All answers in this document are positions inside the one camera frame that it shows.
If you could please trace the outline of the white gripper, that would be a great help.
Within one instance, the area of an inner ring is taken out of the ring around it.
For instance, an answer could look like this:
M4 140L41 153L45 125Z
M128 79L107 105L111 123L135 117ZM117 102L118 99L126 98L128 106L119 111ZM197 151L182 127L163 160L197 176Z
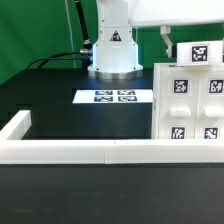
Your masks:
M176 57L170 26L222 23L224 0L128 0L128 20L133 27L161 26L166 54Z

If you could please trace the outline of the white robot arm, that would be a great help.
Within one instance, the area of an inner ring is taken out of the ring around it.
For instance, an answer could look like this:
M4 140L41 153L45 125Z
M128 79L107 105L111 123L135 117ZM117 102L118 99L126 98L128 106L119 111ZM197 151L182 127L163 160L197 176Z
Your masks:
M173 26L224 22L224 0L96 0L98 40L93 45L89 75L128 79L139 74L134 28L158 27L172 56L168 34Z

